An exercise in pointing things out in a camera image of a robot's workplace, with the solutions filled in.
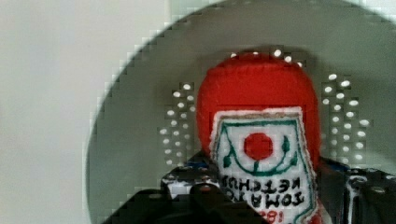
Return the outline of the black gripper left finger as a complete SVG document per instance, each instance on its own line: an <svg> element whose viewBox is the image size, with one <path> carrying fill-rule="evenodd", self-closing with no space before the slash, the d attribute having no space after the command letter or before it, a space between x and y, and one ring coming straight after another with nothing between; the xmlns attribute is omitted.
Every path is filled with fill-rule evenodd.
<svg viewBox="0 0 396 224"><path fill-rule="evenodd" d="M143 189L103 224L268 224L219 185L216 165L198 152L163 176L159 189Z"/></svg>

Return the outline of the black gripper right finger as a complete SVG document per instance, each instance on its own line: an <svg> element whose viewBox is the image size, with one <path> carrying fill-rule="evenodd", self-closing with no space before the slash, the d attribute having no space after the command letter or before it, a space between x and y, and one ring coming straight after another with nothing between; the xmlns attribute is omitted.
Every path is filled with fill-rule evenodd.
<svg viewBox="0 0 396 224"><path fill-rule="evenodd" d="M321 158L318 190L332 224L396 224L394 175Z"/></svg>

